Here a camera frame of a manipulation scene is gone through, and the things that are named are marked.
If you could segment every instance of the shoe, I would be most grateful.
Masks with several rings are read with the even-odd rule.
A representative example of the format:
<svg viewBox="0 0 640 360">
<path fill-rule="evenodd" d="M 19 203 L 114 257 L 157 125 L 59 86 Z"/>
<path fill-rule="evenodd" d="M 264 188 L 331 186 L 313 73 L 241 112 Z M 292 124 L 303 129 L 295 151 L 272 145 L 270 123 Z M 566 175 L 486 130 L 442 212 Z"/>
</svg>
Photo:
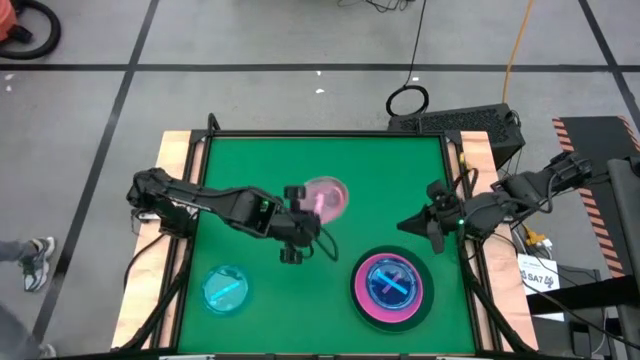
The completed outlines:
<svg viewBox="0 0 640 360">
<path fill-rule="evenodd" d="M 40 356 L 38 359 L 51 359 L 58 356 L 56 349 L 51 344 L 40 345 Z"/>
<path fill-rule="evenodd" d="M 22 266 L 22 274 L 24 275 L 24 291 L 36 292 L 47 282 L 48 260 L 55 250 L 56 241 L 51 236 L 30 241 L 38 252 L 20 260 L 20 266 Z"/>
</svg>

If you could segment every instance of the concrete floor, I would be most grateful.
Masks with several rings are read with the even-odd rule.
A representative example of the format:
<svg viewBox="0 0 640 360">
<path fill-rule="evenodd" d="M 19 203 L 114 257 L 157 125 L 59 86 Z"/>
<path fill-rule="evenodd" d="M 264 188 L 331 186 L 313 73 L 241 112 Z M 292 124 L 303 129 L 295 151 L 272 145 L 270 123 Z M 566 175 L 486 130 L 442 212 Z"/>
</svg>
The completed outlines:
<svg viewBox="0 0 640 360">
<path fill-rule="evenodd" d="M 45 2 L 63 24 L 56 52 L 22 65 L 0 61 L 0 229 L 2 240 L 56 236 L 68 272 L 25 294 L 20 269 L 0 264 L 0 301 L 65 355 L 109 349 L 135 244 L 124 195 L 132 174 L 154 164 L 163 131 L 203 128 L 209 112 L 226 129 L 384 129 L 386 98 L 407 73 L 367 64 L 408 64 L 421 7 L 379 14 L 334 0 Z M 614 61 L 640 64 L 640 3 L 588 5 Z M 431 93 L 429 110 L 500 101 L 502 70 L 482 65 L 506 63 L 525 7 L 428 1 L 416 63 L 477 65 L 415 72 Z M 36 14 L 24 21 L 48 26 Z M 560 152 L 552 117 L 640 121 L 614 77 L 628 70 L 622 81 L 640 93 L 639 67 L 607 61 L 578 0 L 536 1 L 516 62 L 550 65 L 512 76 L 508 103 L 528 143 L 519 170 Z M 417 99 L 398 101 L 396 112 L 406 112 Z M 579 197 L 555 206 L 530 224 L 552 239 L 558 262 L 608 276 Z M 52 307 L 41 311 L 43 302 Z"/>
</svg>

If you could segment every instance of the green table surface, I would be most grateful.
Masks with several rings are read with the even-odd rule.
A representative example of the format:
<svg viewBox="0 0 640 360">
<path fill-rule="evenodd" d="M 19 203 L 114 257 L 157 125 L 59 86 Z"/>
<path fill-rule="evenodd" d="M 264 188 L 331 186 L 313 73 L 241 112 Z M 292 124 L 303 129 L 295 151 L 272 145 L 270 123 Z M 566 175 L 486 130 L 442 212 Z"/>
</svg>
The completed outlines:
<svg viewBox="0 0 640 360">
<path fill-rule="evenodd" d="M 424 205 L 426 185 L 445 178 L 438 138 L 217 138 L 206 169 L 207 187 L 254 185 L 274 195 L 282 195 L 285 185 L 333 176 L 348 187 L 349 205 L 326 225 L 340 249 L 337 263 L 316 246 L 315 256 L 302 265 L 282 264 L 281 242 L 252 238 L 202 214 L 180 352 L 473 353 L 454 239 L 434 256 L 429 241 L 396 229 Z M 434 279 L 431 312 L 400 334 L 365 322 L 349 292 L 356 261 L 381 245 L 414 252 Z M 248 302 L 231 316 L 209 311 L 202 293 L 207 273 L 223 264 L 242 267 L 250 281 Z"/>
</svg>

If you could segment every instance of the red vacuum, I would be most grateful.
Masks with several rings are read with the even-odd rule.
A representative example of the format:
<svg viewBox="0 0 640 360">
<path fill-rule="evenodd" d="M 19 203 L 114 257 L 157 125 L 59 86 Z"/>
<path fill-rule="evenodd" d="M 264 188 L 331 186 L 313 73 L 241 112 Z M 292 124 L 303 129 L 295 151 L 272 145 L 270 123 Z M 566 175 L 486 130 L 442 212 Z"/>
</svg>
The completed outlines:
<svg viewBox="0 0 640 360">
<path fill-rule="evenodd" d="M 28 44 L 33 34 L 18 24 L 18 15 L 24 9 L 40 11 L 51 23 L 49 38 L 39 47 L 32 50 L 14 51 L 5 49 L 11 42 Z M 30 60 L 45 56 L 52 52 L 60 42 L 62 29 L 56 14 L 46 5 L 35 0 L 0 0 L 0 57 L 14 60 Z"/>
</svg>

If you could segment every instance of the white paper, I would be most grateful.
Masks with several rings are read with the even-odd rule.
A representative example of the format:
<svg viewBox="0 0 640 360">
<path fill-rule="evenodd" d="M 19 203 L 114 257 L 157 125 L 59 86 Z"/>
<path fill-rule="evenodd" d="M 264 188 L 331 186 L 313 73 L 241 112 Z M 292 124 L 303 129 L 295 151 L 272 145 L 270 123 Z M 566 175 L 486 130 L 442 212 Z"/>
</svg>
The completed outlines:
<svg viewBox="0 0 640 360">
<path fill-rule="evenodd" d="M 518 254 L 518 265 L 520 266 L 520 276 L 522 276 L 522 281 L 532 288 L 540 292 L 547 292 L 560 288 L 560 279 L 557 274 L 558 265 L 555 261 Z M 535 291 L 526 286 L 524 287 L 524 292 L 527 295 L 535 294 Z M 564 321 L 564 313 L 534 316 L 549 320 Z"/>
</svg>

